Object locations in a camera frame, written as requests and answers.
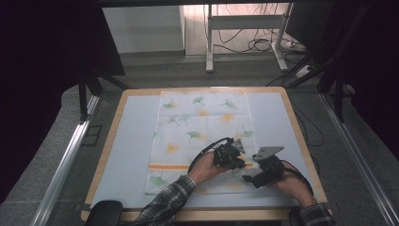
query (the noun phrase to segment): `hand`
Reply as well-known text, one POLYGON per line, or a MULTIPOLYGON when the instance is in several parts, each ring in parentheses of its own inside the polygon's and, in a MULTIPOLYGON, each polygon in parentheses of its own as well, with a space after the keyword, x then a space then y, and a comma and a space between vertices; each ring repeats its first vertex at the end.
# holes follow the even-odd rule
POLYGON ((193 169, 188 173, 188 176, 193 179, 196 185, 209 181, 217 176, 220 172, 225 172, 228 169, 214 166, 214 152, 206 153, 201 157, 193 169))
MULTIPOLYGON (((289 163, 282 162, 282 164, 284 164, 284 167, 288 169, 297 170, 289 163)), ((317 200, 313 197, 305 184, 290 172, 283 172, 279 181, 272 182, 266 186, 274 187, 285 195, 296 199, 301 208, 317 204, 317 200)))

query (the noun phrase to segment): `person's left hand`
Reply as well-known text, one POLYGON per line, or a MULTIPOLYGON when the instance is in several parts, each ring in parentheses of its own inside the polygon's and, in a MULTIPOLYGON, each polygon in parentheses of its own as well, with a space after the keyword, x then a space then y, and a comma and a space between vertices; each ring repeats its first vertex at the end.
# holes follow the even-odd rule
POLYGON ((228 169, 221 168, 220 166, 214 166, 214 152, 206 153, 201 157, 193 169, 188 173, 188 176, 193 179, 196 185, 203 182, 210 181, 220 172, 225 172, 228 169))

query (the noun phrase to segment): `white cloth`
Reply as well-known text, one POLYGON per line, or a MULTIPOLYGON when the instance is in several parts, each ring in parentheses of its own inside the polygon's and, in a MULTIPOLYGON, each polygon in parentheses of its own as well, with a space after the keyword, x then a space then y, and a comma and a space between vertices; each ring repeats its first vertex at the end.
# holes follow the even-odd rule
POLYGON ((197 154, 223 137, 241 138, 247 151, 241 157, 250 162, 249 166, 221 173, 212 182, 199 186, 199 193, 242 193, 254 189, 241 178, 242 174, 258 170, 251 160, 257 151, 247 95, 244 90, 162 92, 145 192, 157 194, 186 174, 197 154))

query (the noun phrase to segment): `wall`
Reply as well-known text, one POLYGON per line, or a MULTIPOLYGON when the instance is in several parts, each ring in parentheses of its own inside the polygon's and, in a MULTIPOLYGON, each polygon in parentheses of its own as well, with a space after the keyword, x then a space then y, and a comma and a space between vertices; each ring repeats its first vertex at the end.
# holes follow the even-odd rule
POLYGON ((183 7, 103 8, 119 53, 184 49, 183 7))

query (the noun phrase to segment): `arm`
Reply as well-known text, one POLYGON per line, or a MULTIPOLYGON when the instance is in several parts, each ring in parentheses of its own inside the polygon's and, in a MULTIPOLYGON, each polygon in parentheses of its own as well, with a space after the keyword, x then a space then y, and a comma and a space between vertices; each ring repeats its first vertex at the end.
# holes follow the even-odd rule
MULTIPOLYGON (((297 170, 291 164, 283 162, 286 168, 297 170)), ((306 188, 298 177, 289 172, 284 172, 282 178, 272 184, 285 195, 296 199, 301 210, 299 216, 306 226, 330 226, 336 225, 328 210, 323 204, 319 204, 310 191, 306 188)))
POLYGON ((206 153, 188 175, 181 176, 144 207, 135 222, 158 219, 154 223, 146 225, 170 225, 175 214, 183 208, 188 197, 195 190, 196 185, 211 180, 220 172, 227 171, 227 169, 214 166, 213 163, 214 153, 206 153))

